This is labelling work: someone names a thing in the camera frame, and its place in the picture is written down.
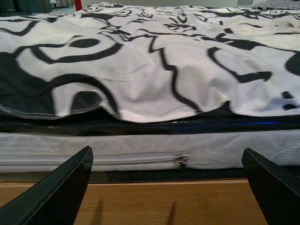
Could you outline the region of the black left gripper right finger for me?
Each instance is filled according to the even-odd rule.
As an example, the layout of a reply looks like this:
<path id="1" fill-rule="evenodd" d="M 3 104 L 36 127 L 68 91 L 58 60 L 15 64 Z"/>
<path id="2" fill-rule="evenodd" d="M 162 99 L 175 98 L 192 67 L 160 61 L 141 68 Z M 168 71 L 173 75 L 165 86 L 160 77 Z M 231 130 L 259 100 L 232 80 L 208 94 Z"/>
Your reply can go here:
<path id="1" fill-rule="evenodd" d="M 300 179 L 251 148 L 242 164 L 255 199 L 269 225 L 300 223 Z"/>

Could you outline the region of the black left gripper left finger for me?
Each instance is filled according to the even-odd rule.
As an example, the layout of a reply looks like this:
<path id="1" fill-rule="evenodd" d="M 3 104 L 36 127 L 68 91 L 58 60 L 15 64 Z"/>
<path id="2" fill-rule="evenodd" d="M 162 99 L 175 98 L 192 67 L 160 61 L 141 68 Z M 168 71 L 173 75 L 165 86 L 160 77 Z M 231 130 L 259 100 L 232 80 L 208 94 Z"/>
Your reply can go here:
<path id="1" fill-rule="evenodd" d="M 72 225 L 85 195 L 93 152 L 84 147 L 0 209 L 2 225 Z"/>

